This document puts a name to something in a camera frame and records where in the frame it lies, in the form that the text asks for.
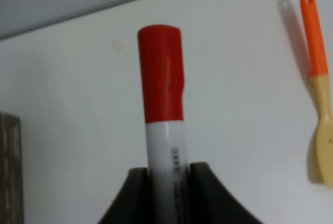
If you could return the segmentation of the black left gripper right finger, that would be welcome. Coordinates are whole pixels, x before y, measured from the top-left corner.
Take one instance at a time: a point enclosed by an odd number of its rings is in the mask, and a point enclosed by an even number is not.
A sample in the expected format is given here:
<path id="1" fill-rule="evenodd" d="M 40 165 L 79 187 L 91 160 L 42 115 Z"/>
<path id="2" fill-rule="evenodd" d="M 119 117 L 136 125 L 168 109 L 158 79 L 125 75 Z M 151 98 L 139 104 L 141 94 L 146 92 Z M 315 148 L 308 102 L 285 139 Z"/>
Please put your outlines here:
<path id="1" fill-rule="evenodd" d="M 191 163 L 189 168 L 191 223 L 260 223 L 229 193 L 208 163 Z"/>

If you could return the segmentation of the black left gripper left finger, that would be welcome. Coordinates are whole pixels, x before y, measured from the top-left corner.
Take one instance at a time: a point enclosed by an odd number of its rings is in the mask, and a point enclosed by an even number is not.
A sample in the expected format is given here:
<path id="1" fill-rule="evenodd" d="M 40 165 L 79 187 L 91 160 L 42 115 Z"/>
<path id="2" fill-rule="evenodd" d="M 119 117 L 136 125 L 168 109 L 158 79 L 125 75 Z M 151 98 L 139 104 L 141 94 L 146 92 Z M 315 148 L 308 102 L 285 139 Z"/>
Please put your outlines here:
<path id="1" fill-rule="evenodd" d="M 151 183 L 147 168 L 130 169 L 117 197 L 100 223 L 154 223 Z"/>

